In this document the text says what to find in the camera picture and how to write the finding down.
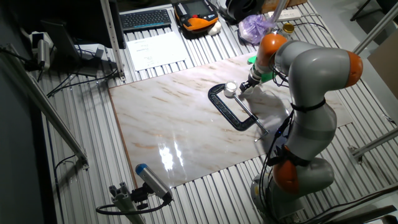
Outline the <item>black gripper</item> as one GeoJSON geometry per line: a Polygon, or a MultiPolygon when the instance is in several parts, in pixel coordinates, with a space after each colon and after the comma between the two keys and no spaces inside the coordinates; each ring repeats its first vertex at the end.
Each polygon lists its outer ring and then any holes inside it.
{"type": "Polygon", "coordinates": [[[248,92],[253,92],[254,86],[258,85],[260,83],[260,80],[261,79],[258,77],[248,75],[248,79],[245,82],[242,82],[239,86],[241,93],[244,93],[246,89],[248,89],[248,92]]]}

